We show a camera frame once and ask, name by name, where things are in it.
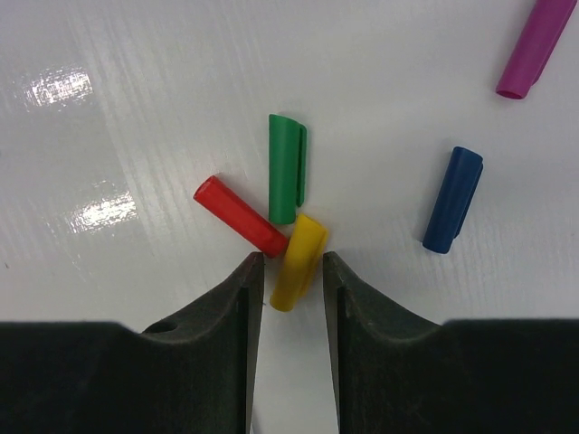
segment blue pen cap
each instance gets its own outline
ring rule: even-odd
[[[452,241],[459,236],[482,167],[482,156],[479,154],[458,146],[452,150],[451,161],[422,241],[425,249],[442,254],[449,252]]]

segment glossy surface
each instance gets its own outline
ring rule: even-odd
[[[308,131],[293,119],[270,115],[270,209],[275,224],[296,221],[305,200]]]
[[[193,198],[269,258],[277,257],[288,246],[285,235],[261,217],[217,176],[209,176]]]
[[[442,254],[449,252],[466,220],[482,169],[482,156],[461,146],[452,150],[451,161],[422,239],[425,249]]]
[[[545,70],[577,0],[536,0],[497,86],[501,97],[523,99]]]
[[[319,222],[306,214],[298,215],[270,297],[271,307],[281,312],[289,312],[300,297],[308,294],[328,235],[327,228]]]
[[[267,215],[270,113],[308,126],[302,211],[394,301],[577,316],[577,15],[526,99],[494,93],[533,4],[0,0],[0,317],[142,330],[221,282],[251,246],[191,196],[217,173]],[[485,173],[440,256],[457,144]],[[263,308],[256,434],[337,432],[320,283]]]

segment pen cap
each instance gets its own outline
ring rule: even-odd
[[[300,214],[289,239],[281,272],[271,294],[270,305],[289,312],[308,292],[316,267],[326,247],[328,230],[320,223]]]
[[[227,187],[210,176],[193,198],[270,258],[288,245],[288,239]]]
[[[577,0],[537,0],[518,38],[497,93],[523,99],[541,76]]]
[[[292,224],[304,202],[308,132],[293,119],[270,115],[270,222]]]
[[[464,147],[452,150],[451,161],[422,241],[425,249],[436,253],[449,252],[452,241],[459,236],[482,168],[482,156]]]

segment pen cap clip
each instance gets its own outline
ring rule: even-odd
[[[298,182],[296,185],[296,206],[299,208],[306,199],[306,162],[308,160],[308,129],[299,124]]]
[[[523,99],[528,94],[543,73],[576,5],[577,0],[536,1],[498,82],[498,95]]]
[[[436,253],[448,253],[459,235],[482,174],[482,157],[455,147],[422,245]]]
[[[304,203],[308,131],[299,122],[270,115],[270,222],[291,224]]]

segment green pen cap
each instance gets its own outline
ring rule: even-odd
[[[270,216],[275,224],[296,221],[304,203],[308,131],[299,122],[270,115]]]

